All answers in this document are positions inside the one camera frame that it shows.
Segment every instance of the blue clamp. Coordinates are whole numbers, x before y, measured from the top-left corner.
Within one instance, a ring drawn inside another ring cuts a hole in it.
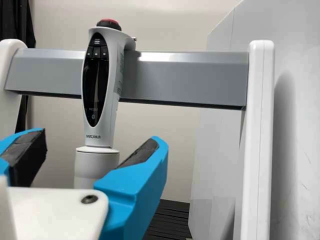
[[[144,162],[116,168],[94,183],[109,198],[100,240],[141,240],[155,214],[167,180],[168,145],[153,136],[158,148]]]

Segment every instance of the white wall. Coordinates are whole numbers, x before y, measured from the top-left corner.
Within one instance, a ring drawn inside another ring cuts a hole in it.
[[[243,0],[209,36],[216,51],[275,43],[271,240],[320,239],[319,9],[319,0]]]
[[[37,48],[85,50],[88,29],[114,18],[139,51],[204,51],[207,35],[237,0],[31,0]],[[47,160],[34,186],[70,188],[75,148],[84,144],[81,101],[33,97],[30,122],[46,128]],[[188,202],[198,108],[120,103],[114,148],[124,159],[152,135],[170,147],[163,198]]]

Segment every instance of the white vertical post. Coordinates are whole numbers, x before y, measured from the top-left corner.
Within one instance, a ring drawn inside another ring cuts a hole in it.
[[[4,175],[0,175],[0,239],[17,239],[14,216],[7,189],[7,177]]]
[[[17,39],[0,41],[0,140],[15,133],[21,95],[6,91],[5,84],[13,56],[17,49],[26,47]]]
[[[272,41],[249,46],[245,113],[241,240],[269,240],[274,116],[275,47]]]

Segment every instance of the white plastic base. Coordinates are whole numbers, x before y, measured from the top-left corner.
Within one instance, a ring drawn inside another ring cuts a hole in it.
[[[98,240],[108,198],[93,189],[7,187],[0,176],[0,239]],[[95,195],[95,202],[81,200]]]
[[[92,189],[96,180],[119,164],[119,151],[102,147],[78,147],[75,152],[74,188]]]

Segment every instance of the white panel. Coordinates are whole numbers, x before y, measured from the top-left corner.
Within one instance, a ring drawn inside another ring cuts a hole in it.
[[[230,240],[241,211],[243,159],[241,111],[206,109],[200,117],[193,169],[189,227],[196,240]]]
[[[255,39],[276,47],[272,240],[320,236],[319,8],[318,0],[244,0],[235,9],[231,51]]]

